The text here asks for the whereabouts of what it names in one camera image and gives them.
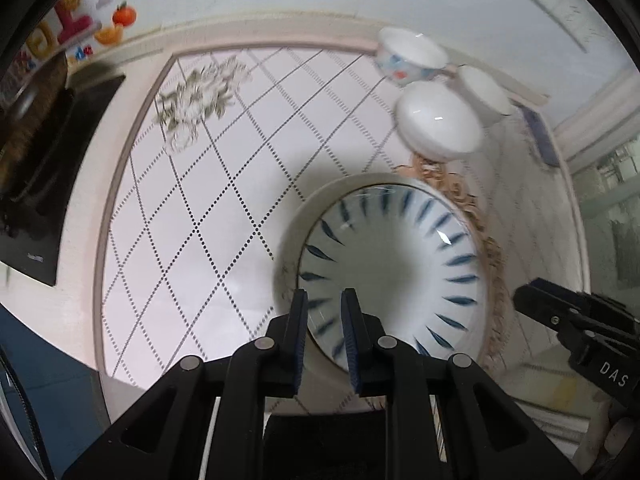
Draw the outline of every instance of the floral tile decoration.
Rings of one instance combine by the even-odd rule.
[[[324,184],[399,166],[431,183],[396,134],[400,92],[372,58],[351,52],[251,48],[177,59],[115,183],[100,256],[107,373],[148,388],[183,355],[217,359],[263,335],[280,237]],[[449,193],[458,185],[447,175],[463,179],[483,213],[508,295],[536,277],[582,288],[570,192],[532,154],[521,111],[487,130],[480,152],[436,170]],[[545,327],[508,310],[495,373],[555,344]],[[376,403],[304,373],[295,399],[268,408],[332,413]]]

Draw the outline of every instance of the white bowl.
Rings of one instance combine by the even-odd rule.
[[[411,83],[396,103],[398,133],[425,158],[447,162],[480,148],[484,131],[469,104],[445,85]]]
[[[392,81],[405,86],[431,79],[449,62],[442,47],[423,34],[405,28],[385,27],[378,33],[376,62]]]
[[[449,87],[469,103],[482,126],[491,126],[513,113],[513,106],[501,86],[487,72],[475,66],[458,67]]]

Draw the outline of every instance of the white tile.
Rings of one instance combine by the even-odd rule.
[[[389,136],[383,147],[383,151],[391,158],[394,166],[411,165],[413,153],[396,132],[393,132]]]
[[[198,346],[196,345],[196,342],[193,339],[194,337],[195,335],[193,334],[189,334],[187,337],[185,337],[184,341],[180,345],[180,348],[178,348],[178,351],[175,352],[175,349],[174,349],[174,352],[175,352],[174,358],[171,360],[171,362],[166,363],[164,366],[171,368],[176,363],[180,362],[180,359],[182,359],[187,355],[195,355],[200,357],[203,361],[209,361],[210,360],[209,355],[206,353],[206,351],[204,351],[204,353],[200,351],[200,348],[198,348]]]
[[[291,117],[293,110],[277,88],[272,89],[260,99],[249,113],[260,125],[265,136],[269,137],[276,129]]]
[[[225,278],[226,287],[249,331],[253,331],[273,306],[273,261],[262,242],[254,237]],[[251,286],[247,277],[251,276]]]
[[[353,116],[360,121],[377,143],[382,142],[394,126],[394,118],[371,96],[364,100]]]
[[[281,50],[263,61],[262,66],[279,81],[295,70],[298,63],[285,50]]]
[[[116,370],[116,373],[113,374],[112,377],[125,384],[133,384],[134,386],[139,386],[139,384],[133,378],[130,378],[129,374],[126,373],[123,363],[120,363],[118,369]]]
[[[509,230],[504,227],[500,217],[494,210],[487,215],[487,231],[489,236],[493,238],[500,246],[503,255],[506,257],[506,250],[509,248]]]
[[[107,245],[104,250],[104,267],[102,270],[102,297],[107,293],[111,282],[118,273],[118,263],[116,261],[116,255],[113,252],[111,243],[107,240]]]
[[[193,223],[179,192],[171,193],[149,224],[162,266],[167,268],[180,246],[193,230]]]
[[[236,186],[256,223],[267,214],[289,185],[289,179],[267,148],[260,150],[238,176]]]
[[[507,369],[530,358],[527,342],[524,339],[520,324],[516,319],[513,320],[509,339],[500,354],[504,359],[504,363],[507,365]]]
[[[350,110],[353,110],[366,95],[366,90],[360,86],[348,73],[342,72],[329,83],[329,87],[338,95]]]
[[[102,314],[109,327],[109,332],[118,346],[118,351],[122,352],[124,343],[136,324],[136,314],[129,303],[127,291],[121,278],[118,278],[113,285],[107,301],[102,306]],[[108,335],[104,339],[104,344],[105,346],[111,345]],[[107,371],[111,373],[113,368],[108,367]]]
[[[151,215],[158,209],[162,200],[167,197],[174,186],[176,186],[174,170],[172,170],[169,157],[163,155],[138,184],[138,192],[145,211],[146,221],[149,221]],[[129,200],[138,201],[135,191]]]
[[[158,287],[146,308],[143,321],[156,352],[167,364],[187,329],[165,283]]]
[[[193,217],[200,221],[228,184],[226,173],[214,150],[209,150],[181,182]]]
[[[367,89],[373,88],[383,77],[373,58],[369,56],[362,56],[360,59],[357,59],[356,62],[349,67],[348,72],[350,71],[353,71],[358,78],[360,78],[362,83],[368,87]]]
[[[282,235],[301,205],[298,194],[293,188],[289,189],[260,227],[262,236],[272,250],[279,246]]]
[[[324,139],[331,135],[347,116],[326,92],[316,95],[302,111]]]
[[[388,79],[384,79],[373,91],[372,95],[380,97],[389,109],[393,110],[396,107],[396,102],[400,98],[402,93],[399,86],[393,84]]]
[[[277,48],[251,48],[250,52],[255,57],[257,57],[257,59],[262,61],[263,59],[266,59],[269,56],[273,56],[279,50],[280,50],[279,47],[277,47]]]
[[[349,174],[362,173],[375,152],[353,121],[345,121],[338,128],[329,147]]]
[[[529,265],[534,256],[534,251],[537,251],[537,249],[534,246],[534,239],[529,225],[521,217],[513,224],[511,240],[514,250],[520,255],[520,259]]]
[[[349,63],[354,62],[356,59],[358,59],[362,54],[357,54],[355,52],[332,52],[334,57],[337,57],[342,64],[348,65]]]
[[[311,57],[315,56],[318,52],[320,52],[320,50],[317,48],[287,48],[286,50],[293,53],[303,62],[307,61]]]
[[[249,341],[249,333],[220,287],[193,326],[210,360],[227,357]]]
[[[293,117],[271,139],[271,145],[289,174],[295,177],[320,148],[320,142],[299,117]]]
[[[213,50],[210,56],[216,60],[217,63],[223,63],[231,57],[235,57],[239,62],[244,63],[247,69],[251,69],[255,66],[255,60],[248,55],[246,49],[232,48],[229,50]]]
[[[502,225],[511,233],[516,218],[516,200],[507,190],[503,180],[500,180],[495,187],[492,207],[500,217]]]
[[[207,135],[207,132],[202,124],[198,124],[196,132],[198,134],[197,139],[191,146],[185,148],[180,153],[171,154],[170,156],[178,177],[183,176],[184,172],[187,171],[191,167],[191,165],[198,160],[202,153],[207,151],[209,145],[211,144],[209,136]]]
[[[482,193],[488,196],[494,189],[496,171],[489,160],[481,153],[473,153],[466,159],[468,169],[476,176]]]
[[[502,254],[505,257],[504,283],[511,295],[515,292],[516,288],[529,283],[529,280],[527,279],[523,263],[514,252],[513,246],[503,248]]]
[[[381,155],[376,155],[376,158],[373,159],[372,163],[369,164],[369,167],[366,169],[367,173],[389,173],[392,170],[393,167],[390,167]]]
[[[119,205],[124,202],[127,195],[130,195],[133,188],[133,174],[131,173],[131,164],[129,161],[124,166],[122,177],[120,178],[120,184],[118,184],[118,192],[116,194],[116,200],[113,205],[114,209],[117,209]]]
[[[218,282],[218,277],[197,236],[191,237],[186,243],[166,278],[171,284],[171,290],[180,309],[190,323]]]
[[[194,63],[196,58],[199,58],[202,54],[198,54],[197,56],[187,56],[189,58],[186,60],[186,65]],[[180,67],[178,67],[177,63],[174,63],[172,67],[169,69],[169,72],[166,74],[164,81],[160,85],[160,90],[158,93],[168,94],[175,89],[175,86],[178,82],[183,81],[182,72],[180,71]]]
[[[543,278],[544,280],[551,279],[549,271],[545,267],[538,251],[534,252],[529,266],[529,279],[535,280],[536,278]]]
[[[138,386],[145,390],[162,375],[162,367],[149,348],[140,327],[134,331],[124,352],[124,362]]]
[[[162,138],[162,130],[160,129],[160,125],[156,124],[131,153],[136,178],[140,178],[143,171],[149,167],[155,158],[161,155],[163,147],[164,139]]]
[[[549,341],[549,336],[546,333],[546,327],[544,325],[533,321],[527,316],[523,316],[519,312],[517,312],[516,315],[520,319],[522,330],[529,343],[529,349],[532,355],[540,354],[540,352],[551,347],[551,341]]]
[[[272,87],[273,82],[269,80],[260,68],[256,68],[251,72],[251,79],[240,85],[238,94],[244,101],[244,104],[248,106]]]
[[[107,375],[110,375],[113,372],[113,368],[118,362],[118,354],[116,353],[116,349],[113,347],[113,343],[109,339],[109,334],[107,329],[102,323],[102,348],[104,351],[104,367],[107,370]]]
[[[246,115],[216,141],[220,157],[231,176],[236,175],[261,144],[260,135]]]
[[[204,243],[220,273],[231,264],[253,231],[234,190],[227,189],[200,225]]]
[[[298,108],[320,89],[320,85],[302,69],[296,70],[288,76],[280,83],[280,86],[293,99]]]
[[[144,226],[138,199],[132,194],[110,224],[116,252],[121,260],[129,252]]]
[[[310,59],[306,62],[306,65],[325,83],[338,75],[342,69],[333,59],[327,56],[326,52],[321,52],[318,56]]]
[[[161,271],[147,234],[140,238],[129,260],[123,267],[122,273],[127,281],[131,299],[138,314],[140,314],[161,276]]]
[[[300,175],[296,184],[305,197],[325,184],[332,182],[344,175],[331,160],[325,150],[322,150],[309,166]]]

